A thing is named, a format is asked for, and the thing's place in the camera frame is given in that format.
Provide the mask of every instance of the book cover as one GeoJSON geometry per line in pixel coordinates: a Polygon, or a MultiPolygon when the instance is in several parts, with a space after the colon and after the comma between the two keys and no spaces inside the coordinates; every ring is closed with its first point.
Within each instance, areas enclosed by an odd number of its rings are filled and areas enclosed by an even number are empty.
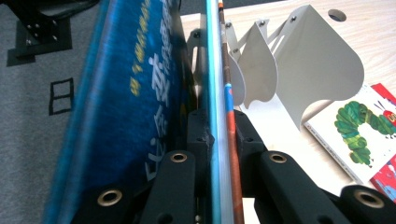
{"type": "MultiPolygon", "coordinates": [[[[396,98],[381,83],[375,84],[372,88],[378,92],[385,100],[394,105],[396,110],[396,98]]],[[[387,195],[396,203],[396,154],[382,167],[373,178],[370,179],[378,191],[387,195]]]]}
{"type": "Polygon", "coordinates": [[[187,60],[178,1],[101,1],[44,223],[70,223],[91,189],[155,177],[186,135],[187,60]]]}
{"type": "Polygon", "coordinates": [[[370,86],[317,113],[305,127],[358,184],[367,183],[396,152],[394,105],[370,86]]]}

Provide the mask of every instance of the red book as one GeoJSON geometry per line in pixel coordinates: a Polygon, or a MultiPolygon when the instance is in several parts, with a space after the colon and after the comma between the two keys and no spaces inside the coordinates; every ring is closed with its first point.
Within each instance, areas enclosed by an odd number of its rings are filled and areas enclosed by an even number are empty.
{"type": "MultiPolygon", "coordinates": [[[[396,107],[396,98],[381,83],[373,85],[372,88],[396,107]]],[[[396,155],[370,181],[378,191],[384,193],[396,203],[396,155]]]]}

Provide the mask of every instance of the caterpillar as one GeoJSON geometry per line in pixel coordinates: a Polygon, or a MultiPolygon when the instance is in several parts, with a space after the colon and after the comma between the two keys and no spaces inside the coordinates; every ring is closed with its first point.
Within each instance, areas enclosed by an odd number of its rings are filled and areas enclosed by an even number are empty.
{"type": "Polygon", "coordinates": [[[351,101],[338,109],[334,125],[350,149],[350,159],[371,168],[370,149],[367,148],[366,139],[358,131],[363,123],[392,139],[396,137],[396,115],[384,108],[384,114],[376,116],[366,105],[356,101],[351,101]]]}

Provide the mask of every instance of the children's book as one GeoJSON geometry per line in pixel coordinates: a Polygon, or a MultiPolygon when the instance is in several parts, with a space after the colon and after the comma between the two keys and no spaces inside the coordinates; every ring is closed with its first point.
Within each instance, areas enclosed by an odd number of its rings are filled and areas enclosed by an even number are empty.
{"type": "Polygon", "coordinates": [[[396,152],[396,109],[370,86],[305,123],[358,184],[367,183],[396,152]]]}
{"type": "MultiPolygon", "coordinates": [[[[381,84],[378,83],[372,86],[385,100],[394,104],[396,110],[396,98],[381,84]]],[[[378,191],[387,195],[391,200],[396,203],[396,154],[383,166],[378,173],[376,173],[371,182],[378,191]]]]}

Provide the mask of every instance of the black metal frame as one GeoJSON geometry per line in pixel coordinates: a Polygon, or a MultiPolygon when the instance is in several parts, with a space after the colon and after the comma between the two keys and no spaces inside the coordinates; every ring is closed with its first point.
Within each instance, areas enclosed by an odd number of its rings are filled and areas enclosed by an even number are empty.
{"type": "Polygon", "coordinates": [[[70,20],[55,20],[30,2],[4,0],[20,19],[15,49],[8,51],[7,66],[35,62],[35,56],[72,48],[70,20]]]}
{"type": "MultiPolygon", "coordinates": [[[[260,223],[391,224],[396,220],[396,204],[385,195],[359,185],[343,188],[340,197],[332,195],[319,188],[291,156],[268,151],[244,113],[235,111],[235,123],[243,195],[255,198],[260,223]]],[[[82,200],[72,223],[211,223],[207,172],[214,139],[206,124],[204,110],[190,112],[186,150],[165,154],[153,182],[128,198],[127,205],[115,204],[118,209],[95,201],[114,187],[94,190],[90,203],[82,200]],[[173,160],[180,155],[180,161],[173,160]]],[[[128,189],[120,190],[131,195],[128,189]]]]}

